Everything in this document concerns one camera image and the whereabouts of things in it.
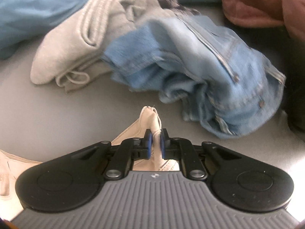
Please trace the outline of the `blue denim jeans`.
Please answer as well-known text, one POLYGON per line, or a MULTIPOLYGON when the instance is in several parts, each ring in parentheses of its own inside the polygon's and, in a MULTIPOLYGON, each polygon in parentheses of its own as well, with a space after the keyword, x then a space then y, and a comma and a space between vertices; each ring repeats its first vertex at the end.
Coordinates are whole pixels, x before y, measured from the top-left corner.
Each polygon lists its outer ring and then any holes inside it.
POLYGON ((186 121, 221 139, 248 135, 278 110, 285 75, 233 30, 203 15, 146 22, 113 40, 102 59, 113 80, 163 103, 181 100, 186 121))

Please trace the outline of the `grey bed blanket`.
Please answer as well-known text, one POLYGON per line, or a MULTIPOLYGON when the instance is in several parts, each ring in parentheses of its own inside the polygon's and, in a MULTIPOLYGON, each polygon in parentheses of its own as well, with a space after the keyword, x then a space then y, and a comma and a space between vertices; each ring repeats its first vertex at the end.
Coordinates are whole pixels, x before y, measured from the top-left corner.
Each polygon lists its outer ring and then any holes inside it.
POLYGON ((288 127, 288 95, 260 129, 242 138, 220 139, 199 122, 184 121, 181 101, 163 103, 157 91, 131 90, 108 73, 69 93, 55 82, 33 84, 31 64, 41 42, 40 37, 26 41, 1 62, 2 150, 26 159, 51 160, 116 138, 138 119, 144 106, 151 106, 171 137, 197 145, 212 141, 288 172, 295 184, 288 211, 297 220, 304 219, 304 141, 288 127))

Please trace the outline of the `seated person in maroon jacket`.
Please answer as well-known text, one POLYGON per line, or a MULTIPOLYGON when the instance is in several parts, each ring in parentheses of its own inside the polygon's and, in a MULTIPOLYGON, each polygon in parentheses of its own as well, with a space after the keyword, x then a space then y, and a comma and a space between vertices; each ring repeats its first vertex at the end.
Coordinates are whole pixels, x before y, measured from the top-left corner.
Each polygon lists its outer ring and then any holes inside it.
POLYGON ((304 0, 222 0, 222 7, 226 18, 237 26, 284 26, 287 30, 291 91, 286 113, 290 128, 304 132, 304 0))

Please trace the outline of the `grey sweatpants with drawstring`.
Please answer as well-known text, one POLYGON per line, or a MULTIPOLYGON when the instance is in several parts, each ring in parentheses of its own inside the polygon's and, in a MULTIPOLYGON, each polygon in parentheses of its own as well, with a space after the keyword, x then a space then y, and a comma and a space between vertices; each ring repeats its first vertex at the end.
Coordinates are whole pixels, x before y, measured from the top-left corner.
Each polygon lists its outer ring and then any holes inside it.
POLYGON ((33 59, 30 80, 36 85, 54 80, 67 92, 82 88, 110 70, 100 57, 114 39, 150 19, 172 15, 158 0, 89 0, 46 34, 33 59))

